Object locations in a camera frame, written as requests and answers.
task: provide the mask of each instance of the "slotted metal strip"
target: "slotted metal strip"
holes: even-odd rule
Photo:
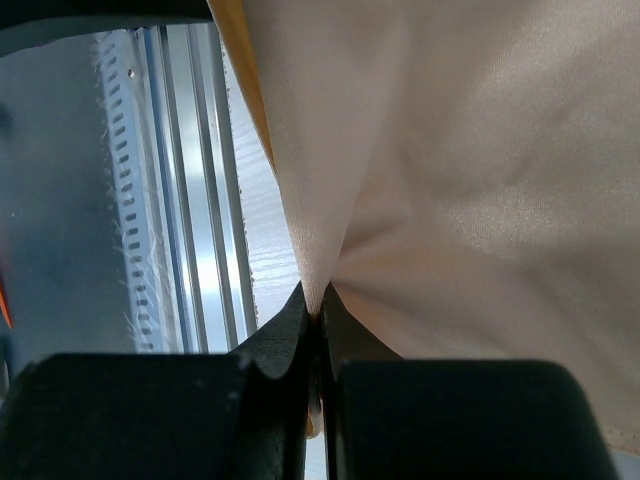
[[[139,39],[189,350],[227,351],[257,325],[218,33],[155,27]]]
[[[153,274],[155,246],[144,201],[141,136],[130,85],[135,70],[126,54],[130,34],[114,31],[96,38],[135,348],[140,353],[168,351],[171,345],[161,327],[162,298]]]

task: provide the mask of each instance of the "orange fabric edge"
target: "orange fabric edge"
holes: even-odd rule
[[[0,310],[2,311],[2,315],[4,316],[5,322],[9,328],[13,328],[13,321],[9,316],[9,306],[7,305],[7,297],[4,294],[4,288],[0,284]]]
[[[231,59],[238,84],[260,136],[262,147],[275,172],[267,116],[258,80],[258,67],[251,47],[242,0],[207,0],[207,2]]]

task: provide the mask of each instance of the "metal frame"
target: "metal frame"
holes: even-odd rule
[[[219,35],[206,23],[136,38],[183,349],[226,352],[257,322]]]
[[[5,0],[0,5],[0,56],[75,35],[211,20],[209,6],[201,0]]]

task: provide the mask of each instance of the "gray wall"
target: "gray wall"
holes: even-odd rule
[[[91,36],[0,58],[0,276],[15,374],[55,352],[133,350]]]

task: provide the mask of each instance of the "black machine part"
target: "black machine part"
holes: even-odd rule
[[[59,38],[211,21],[205,0],[0,0],[0,56]]]
[[[310,321],[298,287],[226,356],[53,357],[9,393],[0,478],[302,479],[318,358],[332,480],[616,478],[563,368],[404,361],[376,342],[333,288]]]

